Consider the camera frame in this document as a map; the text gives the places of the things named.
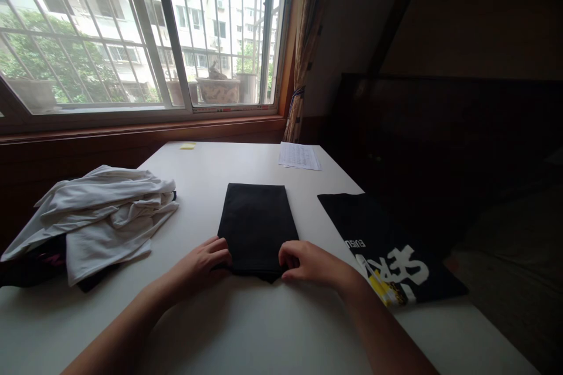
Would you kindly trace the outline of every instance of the paper sheet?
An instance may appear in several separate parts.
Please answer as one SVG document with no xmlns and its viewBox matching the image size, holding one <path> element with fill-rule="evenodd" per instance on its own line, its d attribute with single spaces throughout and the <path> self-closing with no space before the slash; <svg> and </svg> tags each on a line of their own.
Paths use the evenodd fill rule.
<svg viewBox="0 0 563 375">
<path fill-rule="evenodd" d="M 312 145 L 282 142 L 277 163 L 285 167 L 321 171 L 321 164 Z"/>
</svg>

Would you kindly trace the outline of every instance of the curtain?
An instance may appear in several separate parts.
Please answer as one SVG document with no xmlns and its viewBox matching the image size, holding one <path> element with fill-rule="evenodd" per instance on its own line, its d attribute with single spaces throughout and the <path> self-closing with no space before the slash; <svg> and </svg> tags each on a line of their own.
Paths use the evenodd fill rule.
<svg viewBox="0 0 563 375">
<path fill-rule="evenodd" d="M 305 100 L 305 78 L 313 65 L 313 57 L 321 32 L 321 20 L 328 0 L 293 0 L 297 7 L 295 39 L 294 94 L 291 98 L 284 142 L 299 142 Z"/>
</svg>

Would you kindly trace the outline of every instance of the hand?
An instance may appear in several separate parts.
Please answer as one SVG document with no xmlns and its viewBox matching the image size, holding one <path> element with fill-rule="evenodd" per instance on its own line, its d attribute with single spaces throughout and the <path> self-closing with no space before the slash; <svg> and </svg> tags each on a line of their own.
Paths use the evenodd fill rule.
<svg viewBox="0 0 563 375">
<path fill-rule="evenodd" d="M 226 239 L 213 236 L 152 284 L 164 295 L 170 307 L 229 275 L 227 270 L 212 270 L 219 264 L 231 266 L 233 258 Z"/>
<path fill-rule="evenodd" d="M 363 277 L 346 262 L 308 242 L 291 240 L 281 245 L 278 255 L 280 266 L 287 264 L 284 281 L 303 280 L 335 289 L 340 295 L 354 288 Z"/>
</svg>

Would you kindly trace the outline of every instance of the wooden window sill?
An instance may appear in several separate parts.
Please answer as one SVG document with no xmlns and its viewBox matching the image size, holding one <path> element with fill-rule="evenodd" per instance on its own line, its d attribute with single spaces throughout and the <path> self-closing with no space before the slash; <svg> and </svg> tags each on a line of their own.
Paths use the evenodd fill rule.
<svg viewBox="0 0 563 375">
<path fill-rule="evenodd" d="M 259 117 L 235 117 L 213 120 L 191 120 L 183 122 L 165 122 L 151 124 L 124 125 L 115 127 L 101 127 L 88 129 L 72 129 L 53 132 L 35 132 L 22 134 L 0 135 L 0 146 L 30 142 L 57 141 L 64 139 L 103 137 L 108 135 L 130 135 L 144 132 L 180 131 L 188 133 L 189 129 L 199 129 L 198 138 L 205 139 L 205 129 L 208 138 L 228 137 L 230 135 L 247 134 L 260 131 L 283 130 L 286 118 L 281 115 Z"/>
</svg>

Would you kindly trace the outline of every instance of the yellow sticky note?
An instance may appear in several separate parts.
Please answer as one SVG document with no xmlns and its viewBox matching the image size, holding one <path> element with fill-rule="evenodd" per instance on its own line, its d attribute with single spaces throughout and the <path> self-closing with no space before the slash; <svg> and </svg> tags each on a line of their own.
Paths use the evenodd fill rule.
<svg viewBox="0 0 563 375">
<path fill-rule="evenodd" d="M 195 142 L 186 142 L 182 144 L 182 146 L 180 147 L 180 149 L 194 149 L 194 148 L 195 148 Z"/>
</svg>

